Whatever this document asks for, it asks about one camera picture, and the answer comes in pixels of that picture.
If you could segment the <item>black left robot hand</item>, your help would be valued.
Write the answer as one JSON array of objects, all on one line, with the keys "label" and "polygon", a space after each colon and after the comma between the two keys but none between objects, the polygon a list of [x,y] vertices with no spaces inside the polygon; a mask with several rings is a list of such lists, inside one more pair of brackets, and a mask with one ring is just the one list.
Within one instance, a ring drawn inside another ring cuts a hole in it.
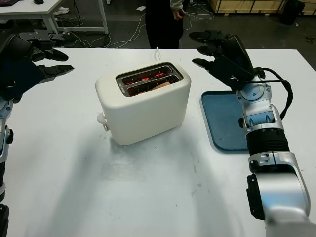
[{"label": "black left robot hand", "polygon": [[10,35],[0,49],[0,88],[7,93],[29,88],[70,73],[71,65],[36,65],[44,59],[66,62],[69,57],[55,49],[64,44],[62,34],[35,30]]}]

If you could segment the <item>person's bare hand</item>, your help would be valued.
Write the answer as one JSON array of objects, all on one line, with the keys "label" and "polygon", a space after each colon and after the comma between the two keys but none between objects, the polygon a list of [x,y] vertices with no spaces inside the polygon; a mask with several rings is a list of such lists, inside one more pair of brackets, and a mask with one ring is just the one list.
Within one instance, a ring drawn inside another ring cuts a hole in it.
[{"label": "person's bare hand", "polygon": [[179,21],[181,19],[183,19],[184,16],[186,16],[186,12],[183,9],[180,10],[172,10],[173,13],[173,18],[176,21]]}]

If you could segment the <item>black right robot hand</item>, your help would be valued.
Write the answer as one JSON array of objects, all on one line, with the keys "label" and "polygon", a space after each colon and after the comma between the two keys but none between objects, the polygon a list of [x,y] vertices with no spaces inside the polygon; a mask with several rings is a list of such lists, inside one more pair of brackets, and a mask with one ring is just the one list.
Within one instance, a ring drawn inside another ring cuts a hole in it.
[{"label": "black right robot hand", "polygon": [[197,48],[200,54],[215,59],[225,56],[242,69],[253,73],[254,69],[244,45],[237,35],[224,34],[219,30],[191,32],[189,37],[203,46]]}]

